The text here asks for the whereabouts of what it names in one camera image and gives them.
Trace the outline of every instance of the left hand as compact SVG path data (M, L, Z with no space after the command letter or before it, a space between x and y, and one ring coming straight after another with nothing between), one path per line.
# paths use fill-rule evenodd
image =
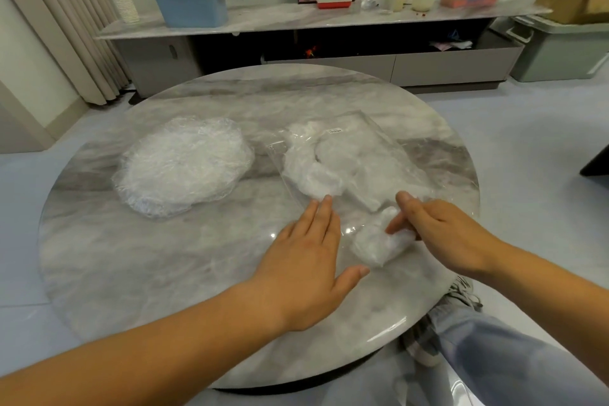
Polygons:
M339 242L340 218L332 210L331 196L326 196L321 205L312 200L263 256L249 284L277 318L281 332L317 324L370 272L364 265L350 266L335 278Z

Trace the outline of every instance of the pants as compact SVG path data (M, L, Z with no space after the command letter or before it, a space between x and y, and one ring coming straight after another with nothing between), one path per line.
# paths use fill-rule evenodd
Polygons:
M440 352L485 406L609 405L609 388L560 348L469 307L429 317Z

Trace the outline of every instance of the floor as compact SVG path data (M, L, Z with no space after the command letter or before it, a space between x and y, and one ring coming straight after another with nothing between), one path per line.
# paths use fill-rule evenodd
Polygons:
M578 175L609 143L607 96L609 67L587 81L520 84L509 80L498 90L421 98L461 134L471 153L480 181L482 224L500 238L609 288L609 178ZM55 178L72 154L127 108L123 100L107 110L89 111L43 153L0 156L0 375L78 344L54 315L42 288L38 220ZM486 313L556 343L491 288L476 283L476 294ZM366 385L374 379L386 383L382 371L376 370L382 361L383 357L373 357L352 375L365 376ZM310 404L317 398L315 403L332 404L345 403L347 395L357 398L352 404L402 403L399 398L395 402L396 395L388 402L386 394L379 393L378 383L366 394L350 387L357 382L341 385L338 380L313 389L310 395L254 402ZM400 386L391 388L400 390ZM226 395L214 395L203 394L195 403L237 404ZM417 403L436 402L427 398Z

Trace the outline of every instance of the curtain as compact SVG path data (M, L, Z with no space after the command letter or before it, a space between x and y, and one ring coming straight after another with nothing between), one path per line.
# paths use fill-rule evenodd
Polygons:
M14 1L86 102L105 104L128 84L117 50L95 40L117 19L111 0Z

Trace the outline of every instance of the round table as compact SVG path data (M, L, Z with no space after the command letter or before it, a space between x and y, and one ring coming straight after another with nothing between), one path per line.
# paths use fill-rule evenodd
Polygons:
M42 275L58 314L81 339L94 340L165 317L247 279L273 236L302 211L264 142L274 129L294 121L358 109L443 186L442 198L477 215L477 177L467 149L413 94L371 76L319 65L223 71L129 109L66 165L40 227ZM256 160L223 200L152 220L119 201L111 178L131 144L177 116L235 120ZM355 256L342 249L337 271L355 263ZM453 279L418 242L373 270L330 317L308 331L285 334L213 387L278 385L353 363L417 322Z

